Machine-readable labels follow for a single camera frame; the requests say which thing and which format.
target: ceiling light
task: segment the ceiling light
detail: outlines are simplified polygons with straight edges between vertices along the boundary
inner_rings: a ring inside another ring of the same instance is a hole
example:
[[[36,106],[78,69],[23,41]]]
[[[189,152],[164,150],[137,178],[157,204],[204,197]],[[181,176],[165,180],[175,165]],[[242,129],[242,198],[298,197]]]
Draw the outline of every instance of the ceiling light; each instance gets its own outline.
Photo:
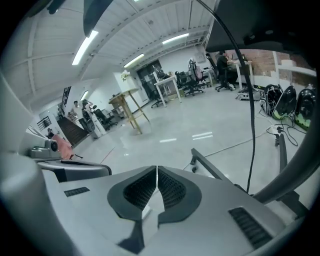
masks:
[[[84,92],[83,96],[82,96],[81,99],[80,99],[81,102],[86,98],[88,92],[89,92],[88,90],[86,90],[86,91]]]
[[[206,138],[211,138],[213,137],[213,135],[209,135],[209,136],[204,136],[204,137],[198,137],[198,138],[193,138],[193,140],[201,140],[201,139],[206,139]]]
[[[141,59],[142,57],[144,57],[144,54],[140,54],[138,57],[134,58],[133,60],[131,60],[128,64],[124,65],[124,68],[129,67],[132,63],[136,62],[137,60]]]
[[[212,131],[210,131],[210,132],[205,132],[205,133],[201,133],[201,134],[192,135],[192,138],[194,138],[194,137],[200,137],[200,136],[205,136],[205,135],[209,135],[209,134],[212,134]]]
[[[160,140],[160,143],[164,143],[164,142],[174,142],[174,141],[176,141],[176,140],[177,140],[176,138],[163,139],[163,140]]]
[[[165,40],[165,41],[163,41],[162,43],[163,43],[163,44],[167,44],[167,43],[169,43],[169,42],[171,42],[171,41],[174,41],[174,40],[177,40],[177,39],[180,39],[180,38],[186,38],[187,36],[189,36],[189,33],[187,33],[187,34],[182,34],[182,35],[178,35],[178,36],[176,36],[176,37],[173,37],[173,38],[170,38],[170,39],[168,39],[168,40]]]
[[[83,43],[81,44],[78,52],[76,53],[72,65],[78,65],[82,56],[85,54],[88,46],[90,45],[90,43],[93,41],[93,39],[96,37],[96,35],[98,34],[97,31],[92,30],[91,34],[89,37],[86,37],[83,41]]]

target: person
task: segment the person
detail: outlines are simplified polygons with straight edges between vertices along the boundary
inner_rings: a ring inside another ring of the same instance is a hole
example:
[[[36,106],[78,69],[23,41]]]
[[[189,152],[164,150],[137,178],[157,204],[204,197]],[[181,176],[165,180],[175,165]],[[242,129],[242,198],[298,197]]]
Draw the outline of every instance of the person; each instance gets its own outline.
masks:
[[[52,129],[48,128],[48,135],[47,135],[47,138],[48,139],[52,139],[52,137],[54,136],[54,133],[52,132]]]
[[[86,131],[86,132],[88,132],[88,133],[90,133],[90,131],[89,131],[89,129],[88,129],[88,126],[87,126],[87,123],[86,123],[86,121],[85,121],[85,119],[84,119],[84,115],[83,115],[83,113],[82,113],[82,107],[80,107],[79,105],[78,105],[78,101],[77,100],[75,100],[74,102],[73,102],[73,104],[74,104],[74,107],[71,109],[71,114],[73,114],[74,116],[76,116],[77,118],[78,118],[78,120],[79,120],[79,123],[81,124],[81,126],[83,127],[83,129]]]
[[[52,129],[48,128],[48,139],[56,141],[58,144],[58,151],[61,153],[61,157],[63,159],[71,160],[73,156],[77,156],[79,158],[83,158],[77,154],[75,154],[72,150],[71,144],[65,139],[61,138],[59,135],[54,134]]]
[[[225,74],[225,69],[228,68],[228,57],[227,54],[224,50],[219,51],[219,55],[217,57],[216,61],[216,67],[219,71],[219,76],[224,76]],[[238,74],[235,70],[228,69],[227,70],[227,81],[233,85],[236,83],[238,78]]]
[[[96,114],[92,112],[90,106],[92,106],[93,103],[90,101],[86,101],[83,103],[84,110],[89,114],[91,120],[94,122],[94,126],[97,128],[95,130],[96,135],[100,138],[101,136],[107,134],[104,127],[101,125],[100,121],[98,120]]]
[[[58,108],[58,117],[59,117],[59,119],[64,118],[64,115],[62,114],[62,111],[60,108]]]

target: chair base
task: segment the chair base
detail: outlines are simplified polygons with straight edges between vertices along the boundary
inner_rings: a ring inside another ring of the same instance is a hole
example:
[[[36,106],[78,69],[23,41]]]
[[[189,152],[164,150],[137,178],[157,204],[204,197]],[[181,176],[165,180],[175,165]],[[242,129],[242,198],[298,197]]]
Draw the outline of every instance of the chair base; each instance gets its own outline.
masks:
[[[219,93],[220,92],[220,89],[227,89],[227,90],[230,90],[230,91],[233,91],[234,89],[232,88],[232,86],[229,85],[229,83],[226,83],[226,84],[222,84],[222,85],[219,85],[215,88],[215,90]]]
[[[154,106],[156,106],[156,107],[158,108],[158,107],[159,107],[159,104],[161,104],[161,103],[163,103],[163,102],[162,102],[161,100],[157,99],[157,100],[156,100],[156,103],[154,103],[154,104],[151,106],[151,108],[153,109]]]
[[[198,93],[204,93],[203,90],[201,89],[198,89],[198,88],[191,88],[187,93],[184,94],[184,96],[188,96],[188,95],[192,95],[192,96],[195,96],[195,92],[198,92]]]

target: cable on floor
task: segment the cable on floor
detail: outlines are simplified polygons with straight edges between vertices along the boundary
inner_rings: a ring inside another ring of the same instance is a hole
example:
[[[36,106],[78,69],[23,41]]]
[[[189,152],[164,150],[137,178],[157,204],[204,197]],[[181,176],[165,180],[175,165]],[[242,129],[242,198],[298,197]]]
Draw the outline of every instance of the cable on floor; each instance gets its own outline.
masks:
[[[285,119],[290,119],[291,121],[291,125],[287,124],[287,123],[283,123],[283,120]],[[288,138],[288,140],[290,141],[290,143],[296,147],[299,146],[298,142],[296,141],[296,139],[290,134],[289,132],[289,128],[295,129],[296,131],[302,133],[302,134],[306,134],[306,132],[298,130],[297,128],[295,128],[296,123],[295,123],[295,117],[292,116],[292,112],[288,115],[285,116],[283,118],[280,119],[280,123],[276,123],[275,126],[282,126],[283,128],[283,132],[285,133],[286,137]]]
[[[256,136],[255,138],[259,138],[259,137],[261,137],[262,135],[265,135],[266,133],[270,133],[270,132],[264,131],[263,133],[261,133],[260,135]],[[242,141],[242,142],[239,142],[239,143],[237,143],[237,144],[235,144],[235,145],[225,147],[225,148],[223,148],[223,149],[220,149],[220,150],[215,151],[215,152],[210,153],[210,154],[206,154],[206,155],[204,155],[204,157],[205,157],[205,158],[210,157],[210,156],[212,156],[212,155],[215,155],[215,154],[217,154],[217,153],[220,153],[220,152],[225,151],[225,150],[228,150],[228,149],[232,149],[232,148],[234,148],[234,147],[240,146],[240,145],[245,144],[245,143],[247,143],[247,142],[250,142],[250,141],[252,141],[252,140],[253,140],[252,138],[247,139],[247,140]],[[188,163],[182,170],[186,169],[189,165],[190,165],[190,163]]]
[[[269,120],[269,118],[268,118],[268,116],[265,116],[265,115],[263,115],[262,113],[261,113],[261,110],[262,110],[262,107],[260,108],[260,111],[254,116],[255,118],[260,118],[260,119],[266,119],[272,126],[274,126],[275,124],[273,124],[270,120]]]
[[[245,61],[242,57],[242,54],[240,52],[240,49],[237,45],[236,40],[230,33],[229,29],[225,25],[225,23],[221,20],[221,18],[216,14],[215,11],[213,11],[208,5],[206,5],[202,0],[196,0],[199,4],[201,4],[215,19],[218,24],[222,27],[226,35],[229,37],[235,53],[239,59],[240,65],[242,69],[244,70],[244,78],[246,82],[246,87],[248,89],[248,95],[249,95],[249,102],[250,102],[250,119],[251,119],[251,132],[252,132],[252,157],[251,157],[251,164],[250,164],[250,169],[249,169],[249,176],[248,176],[248,181],[247,181],[247,186],[246,186],[246,192],[249,193],[249,188],[250,188],[250,180],[251,180],[251,175],[252,175],[252,168],[254,165],[254,160],[255,160],[255,151],[256,151],[256,130],[255,130],[255,101],[254,101],[254,94],[253,94],[253,86],[251,85],[251,81],[249,78],[249,72],[246,69],[246,64]]]

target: staircase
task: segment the staircase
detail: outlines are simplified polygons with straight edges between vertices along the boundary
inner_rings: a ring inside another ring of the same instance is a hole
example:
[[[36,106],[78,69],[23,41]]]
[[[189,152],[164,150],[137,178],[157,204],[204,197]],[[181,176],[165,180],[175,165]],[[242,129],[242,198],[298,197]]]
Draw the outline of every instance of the staircase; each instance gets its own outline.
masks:
[[[67,106],[70,90],[71,90],[71,86],[64,88],[63,90],[62,103],[61,103],[61,111],[63,115],[66,114],[66,106]]]
[[[62,118],[57,121],[64,135],[74,147],[82,142],[87,137],[87,132],[81,129],[79,126],[68,120],[67,118]]]

